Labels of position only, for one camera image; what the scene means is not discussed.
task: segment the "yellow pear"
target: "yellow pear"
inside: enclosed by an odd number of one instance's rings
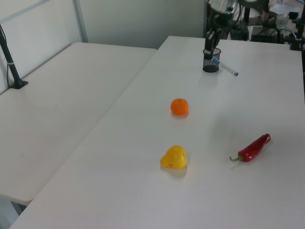
[[[187,155],[182,146],[170,147],[161,158],[160,164],[166,168],[183,168],[187,163]]]

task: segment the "pepper stem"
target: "pepper stem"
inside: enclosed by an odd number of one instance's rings
[[[232,159],[231,157],[230,157],[230,160],[231,161],[242,161],[244,158],[243,158],[243,156],[239,156],[238,158],[236,158],[236,159]]]

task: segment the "tangerine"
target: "tangerine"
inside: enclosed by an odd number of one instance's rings
[[[185,99],[177,98],[172,101],[171,110],[175,115],[184,115],[189,110],[189,104]]]

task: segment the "red chili pepper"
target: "red chili pepper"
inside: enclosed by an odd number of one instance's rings
[[[270,142],[271,137],[269,134],[265,134],[252,142],[249,146],[247,146],[245,149],[238,152],[238,158],[232,159],[230,157],[231,161],[244,161],[248,162],[251,161],[253,158],[255,158],[256,155],[262,150],[264,145],[266,145],[268,142]]]

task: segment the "marker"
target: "marker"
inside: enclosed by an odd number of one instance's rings
[[[218,59],[214,58],[213,56],[211,58],[211,61],[213,61],[215,64],[219,65],[223,69],[227,70],[228,72],[232,73],[233,75],[238,76],[238,72],[237,71],[234,71],[232,68],[230,68],[229,66],[227,66],[224,63],[220,62]]]

